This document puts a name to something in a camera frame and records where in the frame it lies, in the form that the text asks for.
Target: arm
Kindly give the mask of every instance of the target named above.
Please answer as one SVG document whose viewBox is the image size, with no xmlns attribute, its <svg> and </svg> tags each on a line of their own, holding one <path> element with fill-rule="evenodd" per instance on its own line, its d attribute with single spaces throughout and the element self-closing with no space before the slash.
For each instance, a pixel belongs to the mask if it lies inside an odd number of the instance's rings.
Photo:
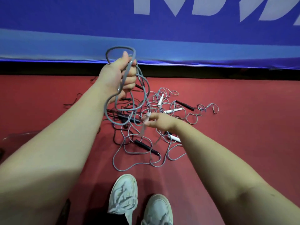
<svg viewBox="0 0 300 225">
<path fill-rule="evenodd" d="M 128 62 L 124 52 L 122 58 L 103 67 L 75 105 L 1 164 L 1 224 L 55 224 L 89 155 L 104 103 L 117 91 L 121 70 Z M 135 74 L 132 67 L 125 90 L 134 87 Z"/>
<path fill-rule="evenodd" d="M 188 123 L 152 113 L 147 126 L 176 133 L 226 224 L 296 224 L 300 209 L 246 162 Z"/>
</svg>

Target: floor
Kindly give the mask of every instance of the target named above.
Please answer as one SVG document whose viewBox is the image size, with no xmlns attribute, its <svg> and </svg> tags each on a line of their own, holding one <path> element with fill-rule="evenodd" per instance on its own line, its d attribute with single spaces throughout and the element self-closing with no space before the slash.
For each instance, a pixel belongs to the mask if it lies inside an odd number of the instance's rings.
<svg viewBox="0 0 300 225">
<path fill-rule="evenodd" d="M 91 86 L 90 78 L 1 75 L 1 139 L 10 135 L 11 148 L 16 148 L 25 139 L 14 134 L 33 132 L 31 135 L 34 135 L 35 131 L 45 128 L 66 111 L 62 104 L 72 103 L 77 93 L 84 93 Z M 300 82 L 148 80 L 151 90 L 157 91 L 162 86 L 177 90 L 179 96 L 174 99 L 189 105 L 217 104 L 219 113 L 213 115 L 209 110 L 200 117 L 195 128 L 244 159 L 269 184 L 300 206 Z M 118 148 L 112 141 L 112 134 L 110 124 L 104 121 L 80 179 L 70 193 L 68 225 L 97 220 L 99 213 L 107 208 L 111 188 L 122 175 L 112 166 L 112 157 Z M 154 141 L 158 137 L 149 128 L 146 135 Z M 164 153 L 167 143 L 161 141 L 155 149 Z M 171 156 L 183 152 L 182 148 L 176 148 Z M 148 160 L 148 155 L 129 156 L 122 151 L 116 164 L 119 168 L 127 168 L 137 161 Z M 128 173 L 136 177 L 139 190 L 133 224 L 141 220 L 146 200 L 154 193 L 162 193 L 170 200 L 175 224 L 223 224 L 186 156 L 167 161 L 161 168 L 138 165 Z"/>
</svg>

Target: light blue stripe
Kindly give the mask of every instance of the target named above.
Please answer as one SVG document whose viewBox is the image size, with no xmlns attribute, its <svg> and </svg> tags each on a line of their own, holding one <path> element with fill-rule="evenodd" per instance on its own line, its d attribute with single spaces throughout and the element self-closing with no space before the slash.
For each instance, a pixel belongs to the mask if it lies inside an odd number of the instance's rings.
<svg viewBox="0 0 300 225">
<path fill-rule="evenodd" d="M 116 45 L 134 47 L 138 60 L 218 61 L 300 57 L 300 46 L 172 42 L 0 29 L 2 59 L 105 60 L 106 50 Z"/>
</svg>

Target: white sneaker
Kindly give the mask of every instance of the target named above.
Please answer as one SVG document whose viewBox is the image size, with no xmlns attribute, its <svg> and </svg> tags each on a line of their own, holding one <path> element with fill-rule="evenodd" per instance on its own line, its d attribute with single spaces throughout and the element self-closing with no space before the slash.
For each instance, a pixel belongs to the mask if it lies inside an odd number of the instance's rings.
<svg viewBox="0 0 300 225">
<path fill-rule="evenodd" d="M 150 197 L 141 225 L 173 225 L 171 205 L 164 195 Z"/>
<path fill-rule="evenodd" d="M 108 213 L 123 215 L 132 225 L 132 213 L 137 208 L 137 181 L 130 174 L 117 179 L 110 193 Z"/>
</svg>

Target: person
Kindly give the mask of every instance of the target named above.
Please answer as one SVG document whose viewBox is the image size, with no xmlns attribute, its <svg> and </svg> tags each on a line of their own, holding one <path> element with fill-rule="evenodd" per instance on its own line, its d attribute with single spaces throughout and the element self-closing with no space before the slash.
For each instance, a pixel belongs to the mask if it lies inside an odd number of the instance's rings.
<svg viewBox="0 0 300 225">
<path fill-rule="evenodd" d="M 117 92 L 129 61 L 124 52 L 122 58 L 105 65 L 76 104 L 1 164 L 0 224 L 55 224 L 89 155 L 104 103 Z M 119 97 L 135 86 L 135 66 L 136 60 Z M 242 159 L 189 124 L 152 113 L 145 125 L 178 135 L 226 224 L 300 223 L 300 209 L 295 204 Z M 122 175 L 112 189 L 108 215 L 119 215 L 131 225 L 137 192 L 135 178 Z M 173 224 L 166 197 L 156 194 L 150 198 L 142 224 Z"/>
</svg>

